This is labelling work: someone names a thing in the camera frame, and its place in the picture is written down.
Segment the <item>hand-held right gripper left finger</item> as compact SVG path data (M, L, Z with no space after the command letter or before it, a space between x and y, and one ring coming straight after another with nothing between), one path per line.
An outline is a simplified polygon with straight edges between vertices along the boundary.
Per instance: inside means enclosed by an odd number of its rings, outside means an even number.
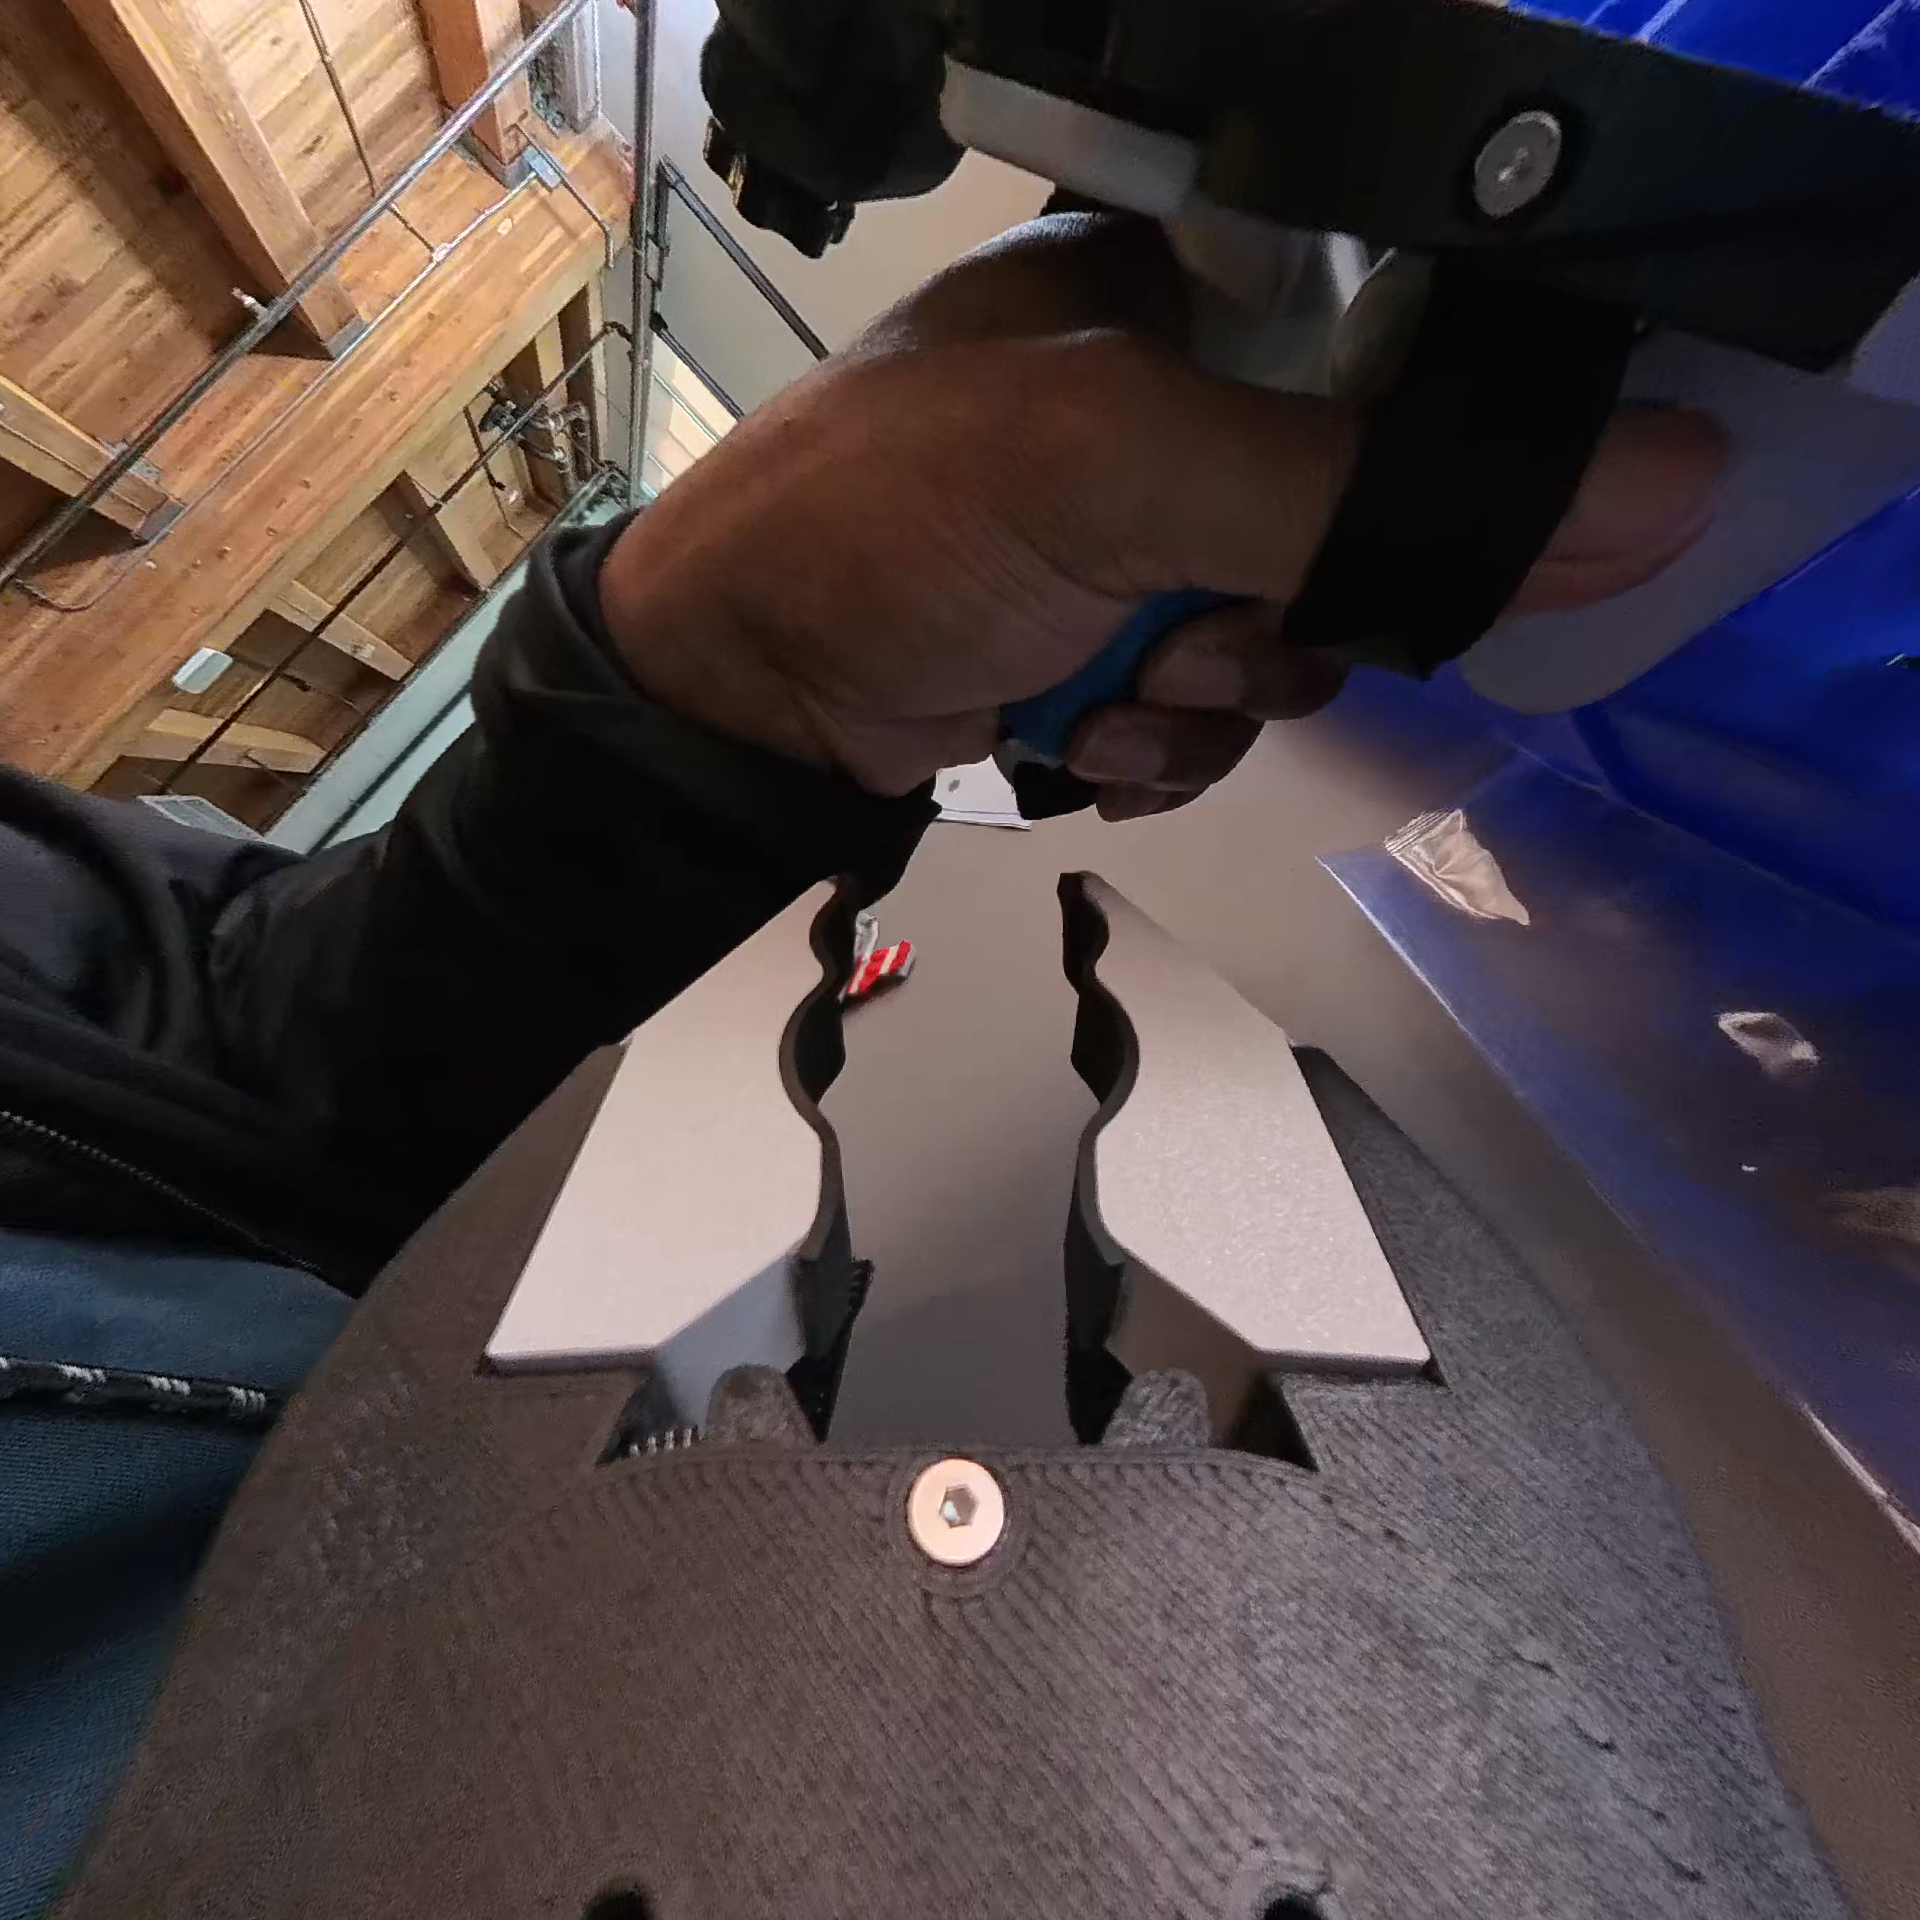
M814 884L620 1052L487 1340L492 1377L616 1377L645 1435L736 1370L831 1393L862 1308L839 1144L858 893Z

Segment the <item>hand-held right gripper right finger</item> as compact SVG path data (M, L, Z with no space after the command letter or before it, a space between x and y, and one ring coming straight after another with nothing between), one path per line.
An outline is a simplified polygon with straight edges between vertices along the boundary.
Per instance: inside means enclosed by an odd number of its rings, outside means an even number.
M1186 1377L1202 1445L1302 1452L1280 1384L1434 1356L1280 1024L1091 872L1058 882L1072 1071L1094 1100L1063 1231L1064 1403L1112 1437Z

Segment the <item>red and grey toy plane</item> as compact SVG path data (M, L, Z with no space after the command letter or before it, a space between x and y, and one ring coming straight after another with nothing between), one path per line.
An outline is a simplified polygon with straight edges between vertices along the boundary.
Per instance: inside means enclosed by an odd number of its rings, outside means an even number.
M910 940L888 941L870 907L855 913L847 976L839 991L844 1007L872 1001L912 976L918 952Z

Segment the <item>grey desk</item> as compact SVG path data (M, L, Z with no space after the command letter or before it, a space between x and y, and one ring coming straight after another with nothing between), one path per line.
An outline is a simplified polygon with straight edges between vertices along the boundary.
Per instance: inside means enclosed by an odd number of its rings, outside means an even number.
M831 1433L1064 1442L1063 1231L1092 1113L1058 876L1092 872L1332 1061L1579 1331L1708 1561L1766 1731L1856 1905L1915 1915L1915 1551L1496 1081L1318 857L1450 788L1331 714L1160 818L933 826L880 928L912 979L847 1023L824 1113L876 1284Z

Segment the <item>person's left hand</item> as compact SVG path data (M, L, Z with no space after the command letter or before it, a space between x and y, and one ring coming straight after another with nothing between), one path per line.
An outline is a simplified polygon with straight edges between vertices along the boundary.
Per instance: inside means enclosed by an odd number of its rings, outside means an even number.
M924 284L733 428L596 568L638 695L732 749L930 817L949 767L1143 602L1218 605L1072 730L1112 821L1226 779L1351 671L1283 635L1362 418L1192 363L1160 231L1050 213Z

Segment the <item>blue plastic bin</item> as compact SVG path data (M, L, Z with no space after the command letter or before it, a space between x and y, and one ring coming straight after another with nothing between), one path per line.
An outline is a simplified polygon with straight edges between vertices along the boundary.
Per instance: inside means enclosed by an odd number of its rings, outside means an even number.
M1666 658L1343 695L1431 791L1323 866L1915 1546L1915 479L1842 504L1842 400L1915 426L1915 279L1818 386L1754 376L1755 583Z

